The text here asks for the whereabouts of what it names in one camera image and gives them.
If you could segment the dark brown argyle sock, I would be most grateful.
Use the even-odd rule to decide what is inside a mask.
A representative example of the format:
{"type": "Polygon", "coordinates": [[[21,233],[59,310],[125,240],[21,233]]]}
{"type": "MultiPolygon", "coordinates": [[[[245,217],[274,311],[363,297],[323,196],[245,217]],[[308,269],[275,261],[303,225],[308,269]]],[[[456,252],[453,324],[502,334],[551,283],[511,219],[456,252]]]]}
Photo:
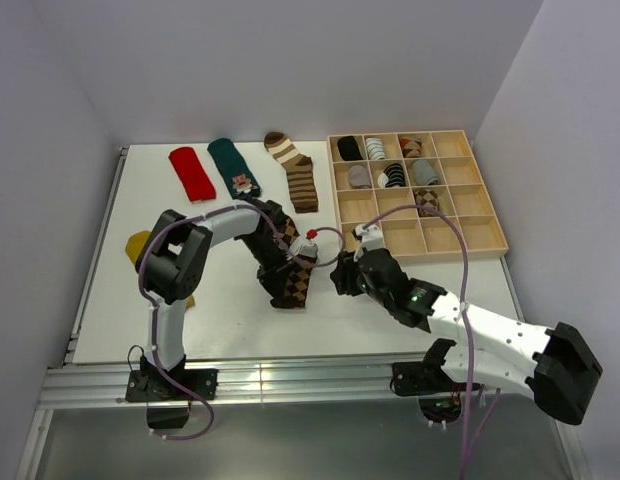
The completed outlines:
{"type": "MultiPolygon", "coordinates": [[[[292,243],[297,237],[300,237],[294,221],[291,218],[286,220],[285,224],[277,226],[281,241],[291,250],[292,243]]],[[[284,285],[281,296],[270,301],[272,307],[277,309],[296,309],[304,308],[306,305],[311,273],[315,263],[306,261],[306,265],[302,266],[294,259],[288,258],[287,266],[289,267],[288,276],[284,285]]]]}

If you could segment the light brown argyle sock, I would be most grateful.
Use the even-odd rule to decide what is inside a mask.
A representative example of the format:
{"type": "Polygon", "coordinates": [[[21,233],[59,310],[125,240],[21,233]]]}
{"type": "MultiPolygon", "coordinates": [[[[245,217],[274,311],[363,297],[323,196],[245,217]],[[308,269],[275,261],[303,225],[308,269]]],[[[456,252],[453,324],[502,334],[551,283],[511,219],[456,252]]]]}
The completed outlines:
{"type": "Polygon", "coordinates": [[[415,204],[418,206],[418,215],[421,218],[437,217],[440,210],[440,200],[434,189],[422,188],[413,191],[415,204]]]}

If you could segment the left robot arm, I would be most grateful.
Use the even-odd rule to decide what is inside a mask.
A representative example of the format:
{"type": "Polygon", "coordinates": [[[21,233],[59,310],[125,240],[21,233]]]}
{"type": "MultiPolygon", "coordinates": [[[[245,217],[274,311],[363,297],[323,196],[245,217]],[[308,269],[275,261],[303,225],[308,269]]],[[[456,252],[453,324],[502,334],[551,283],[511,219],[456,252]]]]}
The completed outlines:
{"type": "Polygon", "coordinates": [[[148,346],[137,373],[140,387],[170,400],[195,390],[194,376],[185,371],[186,303],[216,245],[242,241],[259,264],[256,278],[271,306],[303,308],[310,273],[289,256],[298,237],[292,219],[271,200],[238,200],[192,222],[174,210],[164,211],[135,265],[141,294],[150,303],[148,346]]]}

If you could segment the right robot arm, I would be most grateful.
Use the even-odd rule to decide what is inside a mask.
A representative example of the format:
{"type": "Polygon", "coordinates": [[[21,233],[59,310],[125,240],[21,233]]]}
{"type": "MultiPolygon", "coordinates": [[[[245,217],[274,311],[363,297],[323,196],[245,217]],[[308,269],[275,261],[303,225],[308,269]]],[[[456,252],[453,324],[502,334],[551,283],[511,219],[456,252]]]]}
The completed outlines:
{"type": "Polygon", "coordinates": [[[435,337],[434,358],[422,368],[431,388],[471,380],[530,398],[565,424],[582,423],[603,368],[575,327],[533,325],[464,304],[409,277],[384,248],[341,253],[330,279],[338,294],[365,294],[400,324],[435,337]]]}

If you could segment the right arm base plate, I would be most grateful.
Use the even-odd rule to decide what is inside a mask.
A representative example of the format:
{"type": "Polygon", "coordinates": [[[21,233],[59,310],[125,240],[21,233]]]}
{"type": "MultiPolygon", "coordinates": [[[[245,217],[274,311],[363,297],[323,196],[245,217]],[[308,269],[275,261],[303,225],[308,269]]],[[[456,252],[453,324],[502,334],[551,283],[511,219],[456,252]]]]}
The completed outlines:
{"type": "Polygon", "coordinates": [[[437,371],[423,362],[395,362],[391,369],[389,388],[399,397],[432,395],[441,390],[437,371]]]}

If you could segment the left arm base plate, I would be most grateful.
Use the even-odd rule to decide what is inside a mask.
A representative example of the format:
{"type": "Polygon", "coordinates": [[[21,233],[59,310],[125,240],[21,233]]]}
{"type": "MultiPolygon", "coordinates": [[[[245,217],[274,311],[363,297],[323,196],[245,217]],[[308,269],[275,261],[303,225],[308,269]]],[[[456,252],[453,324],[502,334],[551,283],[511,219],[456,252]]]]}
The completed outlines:
{"type": "MultiPolygon", "coordinates": [[[[172,378],[204,400],[216,395],[217,369],[186,369],[172,378]]],[[[129,403],[186,401],[191,396],[170,383],[158,371],[134,370],[128,380],[125,401],[129,403]]]]}

